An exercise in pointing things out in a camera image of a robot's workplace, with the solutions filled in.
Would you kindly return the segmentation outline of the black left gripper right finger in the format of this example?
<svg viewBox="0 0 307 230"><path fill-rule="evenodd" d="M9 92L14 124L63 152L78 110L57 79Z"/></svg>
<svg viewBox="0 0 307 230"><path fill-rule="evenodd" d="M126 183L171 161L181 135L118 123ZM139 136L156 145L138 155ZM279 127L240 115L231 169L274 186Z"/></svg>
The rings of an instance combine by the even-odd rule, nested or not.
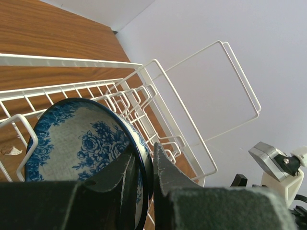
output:
<svg viewBox="0 0 307 230"><path fill-rule="evenodd" d="M157 230L295 230L285 202L260 187L202 187L170 162L161 143L153 151Z"/></svg>

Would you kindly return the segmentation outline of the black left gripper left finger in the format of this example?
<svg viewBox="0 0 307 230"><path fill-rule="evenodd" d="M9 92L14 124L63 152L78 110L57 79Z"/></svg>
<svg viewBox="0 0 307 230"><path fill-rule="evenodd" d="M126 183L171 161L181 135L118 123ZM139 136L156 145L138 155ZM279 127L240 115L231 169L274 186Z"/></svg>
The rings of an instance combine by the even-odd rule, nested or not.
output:
<svg viewBox="0 0 307 230"><path fill-rule="evenodd" d="M3 230L132 230L138 165L132 147L91 178L1 183Z"/></svg>

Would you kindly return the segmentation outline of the blue floral ceramic bowl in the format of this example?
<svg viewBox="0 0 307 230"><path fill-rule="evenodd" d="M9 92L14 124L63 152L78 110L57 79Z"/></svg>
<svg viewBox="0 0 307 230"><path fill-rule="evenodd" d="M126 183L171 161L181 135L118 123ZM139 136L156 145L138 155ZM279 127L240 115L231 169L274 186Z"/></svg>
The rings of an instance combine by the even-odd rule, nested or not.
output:
<svg viewBox="0 0 307 230"><path fill-rule="evenodd" d="M148 146L133 124L102 104L68 98L49 107L34 127L38 144L24 166L26 182L84 181L132 145L139 171L152 165Z"/></svg>

